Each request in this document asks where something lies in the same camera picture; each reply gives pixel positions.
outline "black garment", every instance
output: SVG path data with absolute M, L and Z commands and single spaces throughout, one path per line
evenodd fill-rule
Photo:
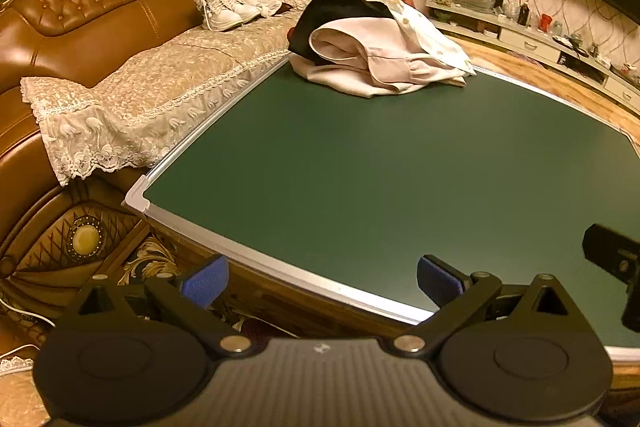
M 311 49 L 309 35 L 328 22 L 355 17 L 393 18 L 389 8 L 379 1 L 312 0 L 293 30 L 289 40 L 289 51 L 311 60 L 316 66 L 332 64 Z

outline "brown leather sofa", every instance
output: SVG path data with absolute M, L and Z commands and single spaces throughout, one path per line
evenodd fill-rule
M 20 79 L 55 76 L 94 87 L 129 57 L 200 22 L 193 0 L 0 3 L 0 297 L 55 318 L 92 274 L 114 273 L 149 232 L 120 206 L 140 169 L 58 184 Z M 99 231 L 95 248 L 74 243 L 86 225 Z M 3 347 L 22 343 L 23 333 L 42 341 L 42 324 L 8 316 L 10 323 L 0 315 Z

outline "folded clothing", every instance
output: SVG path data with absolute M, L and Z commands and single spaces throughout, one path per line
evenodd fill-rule
M 300 16 L 289 38 L 289 51 L 311 60 L 316 66 L 331 64 L 319 56 L 309 43 L 313 31 L 331 21 L 357 17 L 393 20 L 389 8 L 381 2 L 366 0 L 312 0 Z
M 399 0 L 312 0 L 290 31 L 290 62 L 310 82 L 370 97 L 432 82 L 465 86 L 465 52 Z
M 309 45 L 326 63 L 292 55 L 296 73 L 348 94 L 369 98 L 412 92 L 432 82 L 465 85 L 463 71 L 442 65 L 405 39 L 393 19 L 332 21 L 311 33 Z

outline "green table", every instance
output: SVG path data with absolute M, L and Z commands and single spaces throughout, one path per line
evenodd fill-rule
M 425 253 L 505 283 L 552 273 L 605 344 L 640 347 L 620 324 L 624 286 L 580 245 L 592 223 L 640 237 L 636 150 L 487 71 L 463 89 L 367 100 L 286 64 L 196 129 L 127 203 L 253 269 L 407 323 L 436 310 L 415 279 Z

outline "lace sofa cover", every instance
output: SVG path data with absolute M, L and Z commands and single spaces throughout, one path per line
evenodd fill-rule
M 20 82 L 61 185 L 100 168 L 150 167 L 288 51 L 287 32 L 311 0 L 290 12 L 219 33 L 192 28 L 143 51 L 89 89 L 60 78 Z

